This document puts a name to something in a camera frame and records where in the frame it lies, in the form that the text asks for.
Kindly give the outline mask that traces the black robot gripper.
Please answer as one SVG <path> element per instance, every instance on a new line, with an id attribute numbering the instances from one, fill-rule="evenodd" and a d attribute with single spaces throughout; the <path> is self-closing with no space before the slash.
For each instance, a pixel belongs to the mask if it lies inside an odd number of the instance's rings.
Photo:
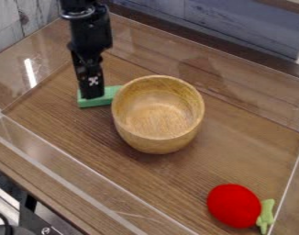
<path id="1" fill-rule="evenodd" d="M 88 7 L 65 14 L 69 21 L 70 58 L 81 96 L 93 99 L 104 96 L 104 75 L 100 54 L 112 46 L 112 27 L 106 7 Z"/>

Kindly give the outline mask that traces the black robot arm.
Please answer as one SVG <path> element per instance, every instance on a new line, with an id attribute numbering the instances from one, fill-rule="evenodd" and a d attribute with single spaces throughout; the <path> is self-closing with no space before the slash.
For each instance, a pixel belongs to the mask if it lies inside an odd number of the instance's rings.
<path id="1" fill-rule="evenodd" d="M 101 53 L 112 47 L 109 9 L 97 0 L 60 0 L 60 16 L 69 24 L 66 45 L 81 98 L 104 96 Z"/>

